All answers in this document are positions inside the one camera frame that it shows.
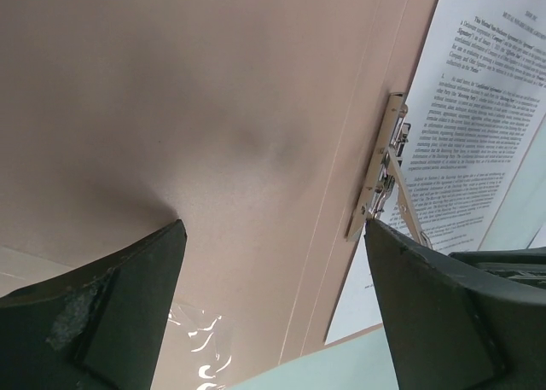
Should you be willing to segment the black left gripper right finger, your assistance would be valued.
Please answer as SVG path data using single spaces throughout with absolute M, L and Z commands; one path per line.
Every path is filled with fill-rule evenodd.
M 365 243 L 402 389 L 542 389 L 545 288 L 467 265 L 371 220 Z

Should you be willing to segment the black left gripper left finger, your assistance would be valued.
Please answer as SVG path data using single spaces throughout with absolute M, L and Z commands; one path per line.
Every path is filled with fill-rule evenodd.
M 3 389 L 149 389 L 183 264 L 180 219 L 1 298 Z

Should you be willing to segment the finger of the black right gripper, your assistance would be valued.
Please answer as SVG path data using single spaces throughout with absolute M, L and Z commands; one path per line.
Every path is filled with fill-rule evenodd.
M 449 257 L 535 288 L 545 288 L 545 247 L 503 251 L 454 252 Z

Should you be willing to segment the metal folder clip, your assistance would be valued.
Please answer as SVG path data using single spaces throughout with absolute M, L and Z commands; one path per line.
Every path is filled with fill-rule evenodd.
M 387 99 L 363 185 L 345 233 L 349 242 L 359 238 L 367 221 L 381 216 L 387 200 L 396 190 L 398 211 L 410 235 L 425 247 L 433 246 L 421 227 L 401 169 L 411 129 L 411 124 L 406 121 L 408 107 L 405 98 L 404 93 L 396 92 Z

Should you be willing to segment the printed text paper sheet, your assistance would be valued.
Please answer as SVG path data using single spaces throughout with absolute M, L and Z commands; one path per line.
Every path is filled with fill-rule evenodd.
M 545 0 L 438 0 L 409 92 L 401 165 L 441 253 L 477 250 L 545 117 Z M 408 229 L 393 191 L 378 218 Z M 327 334 L 380 323 L 364 228 Z

